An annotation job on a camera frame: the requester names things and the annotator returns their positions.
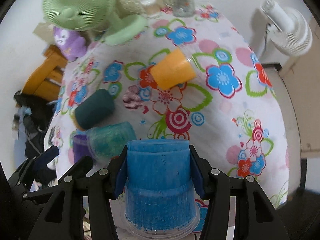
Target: red flower print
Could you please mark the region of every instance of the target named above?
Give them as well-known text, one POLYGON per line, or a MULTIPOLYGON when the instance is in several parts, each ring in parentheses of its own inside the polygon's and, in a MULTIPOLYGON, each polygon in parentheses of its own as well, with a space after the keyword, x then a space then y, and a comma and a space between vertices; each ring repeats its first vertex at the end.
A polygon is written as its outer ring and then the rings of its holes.
POLYGON ((148 68, 144 68, 140 71, 140 87, 142 88, 146 88, 146 87, 152 87, 153 89, 157 88, 157 83, 156 81, 153 79, 153 76, 150 73, 150 69, 153 66, 150 66, 148 68))
POLYGON ((71 92, 70 98, 69 98, 69 102, 68 102, 68 106, 69 107, 73 107, 73 105, 75 104, 75 97, 77 95, 77 91, 73 90, 71 92))
POLYGON ((264 71, 262 65, 260 63, 255 63, 254 67, 258 71, 258 79, 259 79, 260 83, 272 88, 272 84, 271 84, 266 72, 264 71))
POLYGON ((81 89, 85 85, 84 78, 80 78, 78 84, 79 84, 79 88, 81 89))
POLYGON ((251 162, 250 159, 246 160, 239 160, 238 166, 239 169, 237 170, 238 177, 244 178, 250 174, 250 168, 251 168, 251 162))
POLYGON ((202 14, 201 14, 201 17, 202 17, 202 18, 209 19, 209 18, 210 18, 210 15, 209 15, 208 13, 202 13, 202 14))
POLYGON ((181 106, 180 100, 183 95, 179 87, 173 87, 168 90, 158 90, 153 89, 151 91, 150 100, 153 103, 153 110, 158 114, 165 114, 168 110, 172 113, 176 112, 177 109, 181 106))

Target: fan grille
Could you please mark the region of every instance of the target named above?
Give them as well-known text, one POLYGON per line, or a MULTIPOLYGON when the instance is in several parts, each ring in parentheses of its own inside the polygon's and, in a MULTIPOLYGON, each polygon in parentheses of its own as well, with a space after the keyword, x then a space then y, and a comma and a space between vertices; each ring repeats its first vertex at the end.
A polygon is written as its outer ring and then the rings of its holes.
POLYGON ((115 0, 44 0, 43 11, 49 21, 69 30, 94 28, 114 10, 115 0))
POLYGON ((272 32, 271 40, 283 54, 301 56, 307 53, 312 45, 312 31, 300 12, 292 8, 285 8, 284 11, 294 21, 295 29, 290 33, 272 32))

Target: orange cup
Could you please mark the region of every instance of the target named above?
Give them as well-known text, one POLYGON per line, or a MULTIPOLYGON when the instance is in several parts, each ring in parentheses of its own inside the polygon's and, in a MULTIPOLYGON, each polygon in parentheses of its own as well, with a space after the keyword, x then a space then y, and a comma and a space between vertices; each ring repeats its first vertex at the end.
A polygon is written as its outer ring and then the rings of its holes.
POLYGON ((196 77, 196 72, 190 61, 180 49, 176 49, 153 66, 150 73, 162 90, 167 90, 196 77))

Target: stuffed animal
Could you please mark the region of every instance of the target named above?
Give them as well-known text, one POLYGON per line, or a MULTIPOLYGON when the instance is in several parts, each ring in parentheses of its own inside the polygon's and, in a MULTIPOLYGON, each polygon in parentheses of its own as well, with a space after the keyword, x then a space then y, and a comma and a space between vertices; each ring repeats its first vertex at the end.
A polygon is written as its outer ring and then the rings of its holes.
POLYGON ((86 54, 85 39, 78 32, 54 27, 53 35, 57 46, 67 60, 75 61, 77 57, 86 54))

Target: blue gripper pad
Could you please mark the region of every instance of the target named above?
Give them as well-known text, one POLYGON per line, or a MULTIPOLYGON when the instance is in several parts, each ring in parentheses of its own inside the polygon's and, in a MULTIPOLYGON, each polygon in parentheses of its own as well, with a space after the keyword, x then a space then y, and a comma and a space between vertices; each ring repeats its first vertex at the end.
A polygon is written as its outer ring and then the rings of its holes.
POLYGON ((52 161, 55 157, 59 155, 59 148, 56 146, 51 146, 47 149, 43 154, 39 155, 35 159, 35 163, 33 165, 34 171, 39 171, 47 166, 47 164, 52 161))
POLYGON ((195 158, 192 156, 192 154, 190 157, 191 179, 193 182, 193 186, 195 187, 196 193, 200 196, 200 198, 203 198, 205 195, 203 178, 195 161, 195 158))
POLYGON ((210 198, 209 194, 212 191, 210 188, 209 172, 211 166, 206 159, 199 157, 193 145, 190 145, 190 171, 191 179, 195 187, 196 193, 202 200, 210 198))
POLYGON ((113 196, 115 197, 115 199, 117 199, 119 195, 123 192, 124 184, 127 180, 127 177, 128 177, 128 165, 127 165, 127 156, 126 156, 116 176, 116 186, 115 186, 115 190, 113 191, 113 196))

